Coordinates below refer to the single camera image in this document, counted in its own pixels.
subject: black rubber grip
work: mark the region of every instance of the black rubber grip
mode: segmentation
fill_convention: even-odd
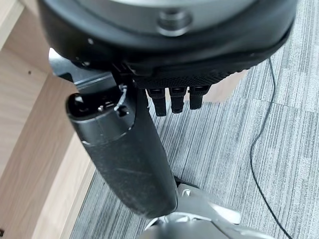
[[[82,130],[85,126],[79,126],[79,120],[70,112],[69,117],[98,171],[118,198],[135,213],[156,218],[176,209],[176,183],[144,97],[139,92],[132,128],[112,140],[87,142],[85,139],[94,138],[84,135],[89,130]],[[108,115],[93,120],[101,124],[103,117]],[[105,127],[116,128],[117,123],[113,120]]]

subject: screw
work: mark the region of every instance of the screw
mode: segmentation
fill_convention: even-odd
[[[99,112],[102,112],[103,110],[104,110],[104,106],[99,106],[99,107],[98,107],[98,111],[99,111]]]
[[[91,45],[93,45],[93,44],[94,44],[93,39],[92,39],[92,38],[89,38],[89,39],[88,39],[88,43],[90,43]]]

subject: wire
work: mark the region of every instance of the wire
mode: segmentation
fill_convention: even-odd
[[[263,124],[262,124],[262,127],[260,129],[260,132],[259,134],[257,135],[257,137],[254,139],[251,147],[250,147],[250,152],[249,152],[249,157],[250,157],[250,169],[251,169],[251,172],[253,174],[253,178],[254,178],[254,181],[256,183],[256,186],[258,188],[258,191],[259,193],[261,194],[261,196],[263,197],[263,200],[269,210],[269,212],[271,213],[271,215],[273,216],[273,218],[275,219],[276,223],[278,224],[278,226],[280,227],[280,229],[284,232],[284,234],[286,235],[287,238],[289,239],[293,239],[289,234],[288,232],[284,229],[284,227],[281,225],[281,223],[278,221],[275,213],[273,212],[273,210],[271,209],[269,203],[267,202],[267,199],[263,193],[263,191],[261,190],[258,182],[257,182],[257,179],[256,179],[256,175],[255,175],[255,172],[254,172],[254,168],[253,168],[253,151],[254,151],[254,148],[255,148],[255,145],[257,143],[257,141],[259,140],[260,136],[262,135],[262,133],[264,132],[264,129],[265,129],[265,126],[266,126],[266,122],[267,122],[267,119],[269,117],[269,114],[270,114],[270,110],[271,110],[271,105],[274,101],[274,98],[275,98],[275,92],[276,92],[276,81],[275,81],[275,75],[274,75],[274,69],[273,69],[273,64],[271,62],[271,58],[268,58],[268,61],[269,61],[269,65],[270,65],[270,71],[271,71],[271,76],[273,78],[273,85],[274,85],[274,89],[273,89],[273,94],[271,96],[271,100],[270,100],[270,103],[269,103],[269,106],[268,106],[268,109],[267,109],[267,113],[266,113],[266,116],[264,118],[264,121],[263,121]]]

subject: wooden desk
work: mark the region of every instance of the wooden desk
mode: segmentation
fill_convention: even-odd
[[[4,239],[68,239],[95,167],[64,112],[76,89],[52,76],[35,2],[23,3],[35,14],[0,0],[0,229]],[[226,100],[242,74],[206,100]]]

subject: floor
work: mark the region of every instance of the floor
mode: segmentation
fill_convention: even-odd
[[[277,81],[265,131],[254,150],[258,181],[294,239],[319,235],[319,1],[301,0],[293,34],[273,57]],[[239,210],[242,224],[283,239],[254,184],[249,148],[271,98],[267,62],[252,68],[222,104],[152,117],[176,176]],[[98,173],[72,239],[131,239],[147,221],[126,209]]]

